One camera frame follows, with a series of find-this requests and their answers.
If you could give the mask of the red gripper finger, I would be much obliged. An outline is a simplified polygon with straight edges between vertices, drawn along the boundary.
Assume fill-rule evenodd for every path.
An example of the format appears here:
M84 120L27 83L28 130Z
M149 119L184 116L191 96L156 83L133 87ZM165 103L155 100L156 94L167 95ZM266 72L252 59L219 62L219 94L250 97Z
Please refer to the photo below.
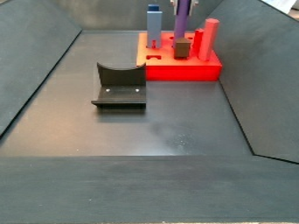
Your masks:
M172 12L173 15L176 15L176 11L177 11L177 0L169 0L171 4L172 4Z

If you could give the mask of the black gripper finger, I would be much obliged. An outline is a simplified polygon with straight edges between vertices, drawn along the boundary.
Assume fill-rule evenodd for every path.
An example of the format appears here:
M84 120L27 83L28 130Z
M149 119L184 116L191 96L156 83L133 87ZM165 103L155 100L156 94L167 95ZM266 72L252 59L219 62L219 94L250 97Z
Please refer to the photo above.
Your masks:
M189 15L192 14L192 9L193 7L199 4L199 0L191 0L191 5L189 5Z

